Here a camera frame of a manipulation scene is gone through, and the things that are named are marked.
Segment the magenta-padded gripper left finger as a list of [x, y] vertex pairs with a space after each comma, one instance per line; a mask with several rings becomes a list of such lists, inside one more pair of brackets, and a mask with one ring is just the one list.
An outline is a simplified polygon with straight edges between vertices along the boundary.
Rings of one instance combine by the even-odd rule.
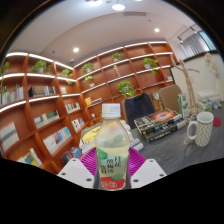
[[96, 149], [92, 148], [80, 158], [72, 158], [58, 176], [78, 186], [93, 189], [97, 175]]

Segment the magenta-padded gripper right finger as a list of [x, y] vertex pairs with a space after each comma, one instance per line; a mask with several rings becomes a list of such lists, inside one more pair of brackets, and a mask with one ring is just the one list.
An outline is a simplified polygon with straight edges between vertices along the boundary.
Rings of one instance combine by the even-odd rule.
[[128, 159], [130, 188], [141, 188], [166, 176], [154, 159], [146, 159], [140, 152], [130, 148]]

